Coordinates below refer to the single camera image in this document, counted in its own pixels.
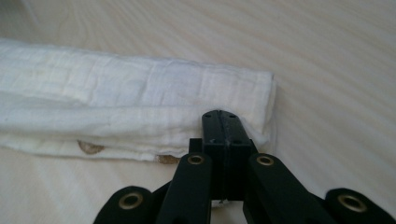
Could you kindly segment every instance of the light wood tabletop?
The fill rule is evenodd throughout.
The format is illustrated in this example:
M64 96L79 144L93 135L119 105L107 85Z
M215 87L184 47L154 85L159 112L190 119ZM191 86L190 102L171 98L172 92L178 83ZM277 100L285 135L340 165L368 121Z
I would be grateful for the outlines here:
M273 72L275 155L319 197L354 189L396 217L396 1L2 0L0 37ZM0 223L92 223L116 190L176 168L0 155ZM239 210L212 223L246 223Z

